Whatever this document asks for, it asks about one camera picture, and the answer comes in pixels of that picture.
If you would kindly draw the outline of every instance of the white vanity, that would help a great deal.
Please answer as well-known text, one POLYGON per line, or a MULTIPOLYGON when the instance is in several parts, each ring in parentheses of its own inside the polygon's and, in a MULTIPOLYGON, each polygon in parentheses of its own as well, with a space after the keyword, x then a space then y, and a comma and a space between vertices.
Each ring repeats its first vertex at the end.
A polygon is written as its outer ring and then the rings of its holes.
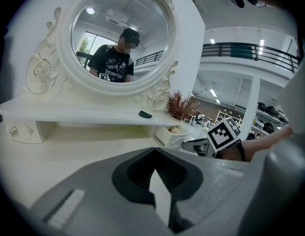
MULTIPOLYGON (((22 96, 0 105, 0 175, 12 198, 31 207, 86 164, 164 146, 156 130, 180 125, 165 108, 172 78, 184 69, 178 57, 186 48, 180 34, 187 27, 179 18, 187 14, 178 12, 172 0, 73 0, 67 10, 56 5, 55 20, 46 24, 46 37, 29 57, 22 96), (119 45, 121 33, 130 27, 140 43, 132 50, 125 45, 124 54, 138 60, 163 51, 156 56, 160 59, 140 66, 130 59, 132 82, 114 82, 123 74, 122 63, 91 74, 88 63, 98 46, 106 38, 119 45), (143 118, 140 111, 152 117, 143 118)), ((197 45, 191 48, 201 51, 197 45)), ((188 137, 182 134, 170 146, 178 148, 188 137)))

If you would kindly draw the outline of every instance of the round mirror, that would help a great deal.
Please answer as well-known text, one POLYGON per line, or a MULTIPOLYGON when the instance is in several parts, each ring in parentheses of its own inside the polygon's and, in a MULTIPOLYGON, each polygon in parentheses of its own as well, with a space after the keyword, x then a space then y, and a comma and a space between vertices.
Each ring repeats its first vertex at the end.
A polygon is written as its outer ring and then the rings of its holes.
POLYGON ((80 11, 72 46, 82 69, 102 80, 138 80, 168 49, 168 17, 154 0, 92 0, 80 11))

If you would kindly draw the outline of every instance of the tree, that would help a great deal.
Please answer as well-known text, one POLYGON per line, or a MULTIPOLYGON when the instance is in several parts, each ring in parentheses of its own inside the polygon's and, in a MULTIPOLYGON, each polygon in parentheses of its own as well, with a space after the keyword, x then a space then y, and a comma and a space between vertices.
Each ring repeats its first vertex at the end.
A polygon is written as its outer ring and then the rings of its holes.
POLYGON ((88 39, 85 37, 82 44, 80 45, 79 52, 89 53, 88 44, 89 44, 88 39))

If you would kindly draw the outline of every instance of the window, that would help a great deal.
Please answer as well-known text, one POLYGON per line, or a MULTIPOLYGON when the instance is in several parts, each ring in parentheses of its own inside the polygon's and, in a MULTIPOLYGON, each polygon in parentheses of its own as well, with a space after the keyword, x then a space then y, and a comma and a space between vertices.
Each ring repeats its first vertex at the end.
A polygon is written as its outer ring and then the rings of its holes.
MULTIPOLYGON (((85 32, 82 40, 80 41, 78 52, 94 55, 94 53, 98 50, 100 46, 116 44, 116 42, 111 41, 110 39, 101 37, 90 32, 85 32)), ((90 58, 82 57, 79 55, 77 55, 77 58, 80 64, 83 65, 83 67, 89 71, 90 68, 87 66, 87 63, 89 62, 90 58)))

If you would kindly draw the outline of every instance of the vanity drawer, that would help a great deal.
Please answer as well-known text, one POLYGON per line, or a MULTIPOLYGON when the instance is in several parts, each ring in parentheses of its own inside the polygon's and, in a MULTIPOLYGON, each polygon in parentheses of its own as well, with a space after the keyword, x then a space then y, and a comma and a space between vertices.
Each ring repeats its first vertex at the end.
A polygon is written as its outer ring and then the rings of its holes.
POLYGON ((55 127, 55 122, 3 119, 8 135, 21 143, 42 143, 55 127))
POLYGON ((158 127, 156 137, 164 144, 165 148, 180 149, 184 140, 188 139, 191 131, 188 131, 180 126, 176 126, 181 134, 172 134, 165 127, 158 127))

